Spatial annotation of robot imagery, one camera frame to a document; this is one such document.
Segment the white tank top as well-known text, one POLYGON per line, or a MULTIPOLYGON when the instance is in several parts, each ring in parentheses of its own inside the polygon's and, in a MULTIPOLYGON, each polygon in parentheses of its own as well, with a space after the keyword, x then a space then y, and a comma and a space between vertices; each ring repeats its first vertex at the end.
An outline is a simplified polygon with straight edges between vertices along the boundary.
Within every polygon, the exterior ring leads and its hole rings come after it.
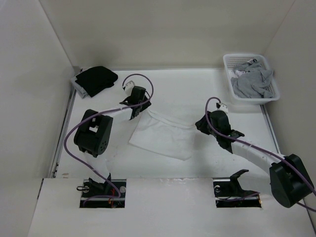
POLYGON ((129 140, 137 148, 179 160, 193 155, 196 129, 187 122, 146 110, 129 140))

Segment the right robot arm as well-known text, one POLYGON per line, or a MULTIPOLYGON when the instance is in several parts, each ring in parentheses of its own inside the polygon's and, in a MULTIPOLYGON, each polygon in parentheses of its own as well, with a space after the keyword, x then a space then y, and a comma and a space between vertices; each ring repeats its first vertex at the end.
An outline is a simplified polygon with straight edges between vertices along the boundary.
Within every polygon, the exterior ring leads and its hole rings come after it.
POLYGON ((285 156, 250 144, 243 133, 231 129, 225 112, 207 111, 195 126, 203 134, 214 136, 222 149, 248 160, 265 171, 270 177, 272 196, 282 206, 290 208, 309 194, 316 193, 299 156, 285 156))

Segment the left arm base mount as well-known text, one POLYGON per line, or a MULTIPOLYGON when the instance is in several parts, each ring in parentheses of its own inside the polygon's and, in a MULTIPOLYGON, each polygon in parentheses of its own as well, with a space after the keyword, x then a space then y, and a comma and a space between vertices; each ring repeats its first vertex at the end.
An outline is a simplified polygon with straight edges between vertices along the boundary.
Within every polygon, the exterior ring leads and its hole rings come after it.
POLYGON ((108 182, 98 183, 91 178, 84 180, 81 186, 76 190, 80 192, 80 208, 125 208, 125 197, 127 191, 127 180, 112 180, 112 183, 120 191, 120 197, 117 190, 108 182))

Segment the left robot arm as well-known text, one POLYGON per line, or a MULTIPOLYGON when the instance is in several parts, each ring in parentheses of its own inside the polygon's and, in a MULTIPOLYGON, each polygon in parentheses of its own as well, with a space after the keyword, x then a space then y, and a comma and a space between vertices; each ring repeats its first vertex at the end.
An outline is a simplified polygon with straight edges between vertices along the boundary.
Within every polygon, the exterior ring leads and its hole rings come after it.
POLYGON ((86 110, 74 135, 74 144, 80 152, 97 158, 109 145, 112 127, 136 118, 150 105, 150 96, 146 89, 134 86, 130 95, 120 102, 118 107, 104 113, 86 110))

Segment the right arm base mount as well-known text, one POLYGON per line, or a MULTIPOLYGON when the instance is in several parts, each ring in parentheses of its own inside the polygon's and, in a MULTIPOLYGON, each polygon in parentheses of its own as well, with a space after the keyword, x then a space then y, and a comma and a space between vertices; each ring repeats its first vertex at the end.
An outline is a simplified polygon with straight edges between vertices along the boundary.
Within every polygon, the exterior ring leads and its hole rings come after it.
POLYGON ((259 192, 245 190, 239 183, 239 177, 249 170, 242 169, 230 177, 213 179, 215 205, 217 208, 261 208, 259 192))

